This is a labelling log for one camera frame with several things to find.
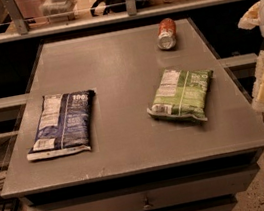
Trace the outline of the red coke can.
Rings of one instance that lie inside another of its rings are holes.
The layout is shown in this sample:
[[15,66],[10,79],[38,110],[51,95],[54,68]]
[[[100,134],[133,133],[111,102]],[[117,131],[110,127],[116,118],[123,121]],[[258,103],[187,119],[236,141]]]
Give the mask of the red coke can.
[[165,18],[158,25],[158,47],[161,50],[173,49],[176,41],[176,24],[173,19]]

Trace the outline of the green chip bag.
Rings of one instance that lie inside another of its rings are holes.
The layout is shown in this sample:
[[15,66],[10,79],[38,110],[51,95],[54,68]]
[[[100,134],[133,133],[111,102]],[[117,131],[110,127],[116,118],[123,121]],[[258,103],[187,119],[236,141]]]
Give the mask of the green chip bag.
[[207,121],[206,97],[212,70],[164,69],[153,103],[147,113],[170,121]]

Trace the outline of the blue chip bag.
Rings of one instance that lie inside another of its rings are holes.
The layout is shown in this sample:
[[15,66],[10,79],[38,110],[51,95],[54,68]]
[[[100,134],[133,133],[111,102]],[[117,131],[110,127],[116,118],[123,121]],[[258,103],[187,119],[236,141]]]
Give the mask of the blue chip bag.
[[35,141],[27,158],[39,161],[90,151],[93,90],[45,95]]

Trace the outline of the grey drawer cabinet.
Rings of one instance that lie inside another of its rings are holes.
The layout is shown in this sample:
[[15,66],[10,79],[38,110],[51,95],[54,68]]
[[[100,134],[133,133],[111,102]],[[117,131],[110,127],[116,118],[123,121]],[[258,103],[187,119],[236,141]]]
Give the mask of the grey drawer cabinet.
[[[264,124],[197,33],[177,23],[173,51],[157,26],[46,43],[2,194],[28,211],[230,211],[258,172]],[[164,69],[211,69],[207,121],[149,117]],[[29,161],[45,95],[95,92],[90,151]]]

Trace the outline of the upper drawer knob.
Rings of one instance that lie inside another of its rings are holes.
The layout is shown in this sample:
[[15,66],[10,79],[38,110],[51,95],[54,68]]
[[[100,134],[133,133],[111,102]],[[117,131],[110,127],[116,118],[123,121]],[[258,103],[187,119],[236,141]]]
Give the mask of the upper drawer knob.
[[152,208],[152,204],[150,204],[150,201],[149,201],[149,199],[144,199],[144,204],[143,204],[144,206],[143,206],[143,209],[144,210],[149,210],[149,209],[151,209]]

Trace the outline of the clear plastic container background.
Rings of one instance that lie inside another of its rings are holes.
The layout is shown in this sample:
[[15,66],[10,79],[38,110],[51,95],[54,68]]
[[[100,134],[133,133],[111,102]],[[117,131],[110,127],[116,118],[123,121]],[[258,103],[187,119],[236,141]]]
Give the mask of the clear plastic container background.
[[40,5],[40,12],[48,22],[67,22],[75,18],[74,8],[77,0],[45,0]]

